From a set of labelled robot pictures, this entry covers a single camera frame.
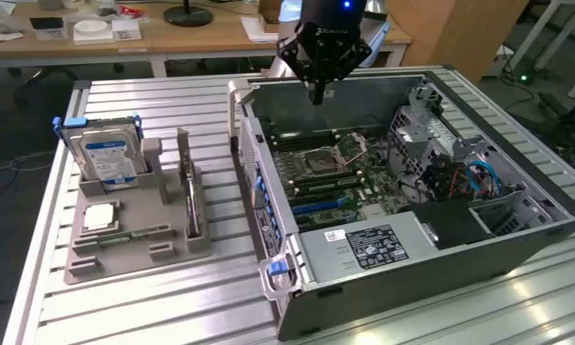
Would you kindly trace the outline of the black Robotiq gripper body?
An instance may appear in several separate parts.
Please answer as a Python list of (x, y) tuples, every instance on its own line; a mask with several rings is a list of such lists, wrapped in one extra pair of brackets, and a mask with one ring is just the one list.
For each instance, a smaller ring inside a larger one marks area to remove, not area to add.
[(366, 57), (360, 37), (364, 1), (302, 1), (296, 28), (294, 74), (301, 81), (329, 83), (341, 80)]

